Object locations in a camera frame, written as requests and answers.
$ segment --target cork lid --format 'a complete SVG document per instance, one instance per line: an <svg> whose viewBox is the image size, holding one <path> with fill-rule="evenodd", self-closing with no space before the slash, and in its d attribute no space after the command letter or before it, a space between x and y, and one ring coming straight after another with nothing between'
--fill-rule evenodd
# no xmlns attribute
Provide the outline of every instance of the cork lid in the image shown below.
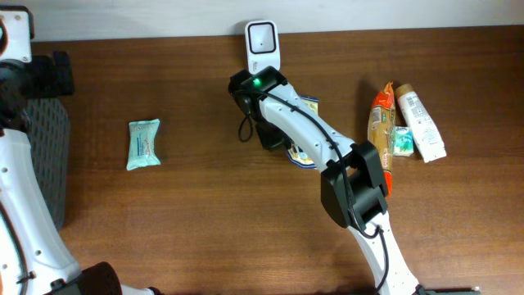
<svg viewBox="0 0 524 295"><path fill-rule="evenodd" d="M411 86L411 84L404 84L404 85L398 87L395 90L395 96L398 99L399 97L403 96L404 94L410 93L412 91L414 91L414 90L413 90L413 86Z"/></svg>

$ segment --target brown tabletop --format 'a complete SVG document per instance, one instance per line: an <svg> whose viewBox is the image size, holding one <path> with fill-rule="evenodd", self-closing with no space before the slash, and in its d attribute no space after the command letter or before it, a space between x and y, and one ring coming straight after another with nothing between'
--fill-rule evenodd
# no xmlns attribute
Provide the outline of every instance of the brown tabletop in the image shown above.
<svg viewBox="0 0 524 295"><path fill-rule="evenodd" d="M282 73L335 129L366 139L371 101L411 83L448 156L396 157L391 223L428 288L524 293L524 27L280 36ZM167 294L305 294L373 286L319 175L237 139L229 77L243 36L37 43L67 50L76 94L65 243L82 267ZM161 166L125 169L130 121L160 119Z"/></svg>

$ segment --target blue and white package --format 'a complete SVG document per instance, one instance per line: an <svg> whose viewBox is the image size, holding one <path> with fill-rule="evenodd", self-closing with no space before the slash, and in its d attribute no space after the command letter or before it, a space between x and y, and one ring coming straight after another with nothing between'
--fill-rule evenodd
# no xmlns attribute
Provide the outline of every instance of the blue and white package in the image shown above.
<svg viewBox="0 0 524 295"><path fill-rule="evenodd" d="M131 142L129 143L128 170L139 167L160 165L155 155L155 135L160 120L129 123Z"/></svg>

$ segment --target gray panel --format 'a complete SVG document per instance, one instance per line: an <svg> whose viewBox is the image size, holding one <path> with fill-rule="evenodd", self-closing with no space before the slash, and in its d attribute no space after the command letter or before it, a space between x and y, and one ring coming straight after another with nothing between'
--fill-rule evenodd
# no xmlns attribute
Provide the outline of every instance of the gray panel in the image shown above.
<svg viewBox="0 0 524 295"><path fill-rule="evenodd" d="M29 141L34 173L52 220L60 229L66 210L70 121L58 99L31 99L26 111L32 121Z"/></svg>

